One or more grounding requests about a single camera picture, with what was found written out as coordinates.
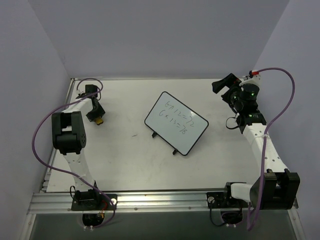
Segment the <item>small black-framed whiteboard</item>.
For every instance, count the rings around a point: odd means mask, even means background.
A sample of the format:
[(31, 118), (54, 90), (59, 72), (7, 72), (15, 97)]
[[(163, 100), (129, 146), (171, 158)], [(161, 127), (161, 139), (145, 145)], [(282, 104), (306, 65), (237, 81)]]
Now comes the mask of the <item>small black-framed whiteboard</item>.
[(144, 124), (153, 131), (152, 137), (159, 136), (173, 149), (173, 155), (187, 156), (203, 133), (209, 122), (164, 91), (144, 119)]

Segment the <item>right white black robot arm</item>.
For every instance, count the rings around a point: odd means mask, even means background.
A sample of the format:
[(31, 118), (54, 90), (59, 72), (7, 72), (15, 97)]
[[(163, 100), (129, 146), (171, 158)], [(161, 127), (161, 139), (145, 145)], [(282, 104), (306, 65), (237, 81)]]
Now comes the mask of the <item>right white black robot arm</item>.
[(230, 73), (211, 85), (215, 94), (227, 88), (221, 98), (235, 113), (236, 129), (245, 137), (260, 165), (260, 176), (255, 183), (226, 183), (222, 193), (223, 203), (232, 207), (242, 201), (258, 210), (291, 209), (296, 200), (300, 177), (288, 169), (272, 142), (269, 128), (274, 121), (267, 122), (259, 110), (257, 96), (261, 85), (260, 72), (250, 71), (243, 78)]

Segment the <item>yellow black whiteboard eraser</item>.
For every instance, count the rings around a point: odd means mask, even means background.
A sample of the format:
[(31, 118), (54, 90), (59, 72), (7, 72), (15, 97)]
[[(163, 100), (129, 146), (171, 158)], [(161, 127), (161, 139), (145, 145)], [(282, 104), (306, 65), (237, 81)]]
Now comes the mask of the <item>yellow black whiteboard eraser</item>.
[(104, 120), (101, 117), (97, 117), (97, 118), (94, 119), (94, 122), (95, 122), (96, 125), (99, 126), (99, 125), (104, 123)]

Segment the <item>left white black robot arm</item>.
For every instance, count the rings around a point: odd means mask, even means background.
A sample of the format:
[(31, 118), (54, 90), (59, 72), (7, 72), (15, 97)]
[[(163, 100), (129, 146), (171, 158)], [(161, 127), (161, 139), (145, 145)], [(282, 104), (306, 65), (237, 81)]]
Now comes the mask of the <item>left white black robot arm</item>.
[(99, 126), (103, 123), (104, 114), (105, 111), (97, 98), (92, 97), (79, 100), (51, 116), (53, 147), (62, 154), (69, 165), (68, 172), (74, 178), (75, 195), (85, 192), (82, 202), (90, 210), (100, 206), (101, 197), (95, 193), (98, 187), (85, 156), (87, 135), (84, 119)]

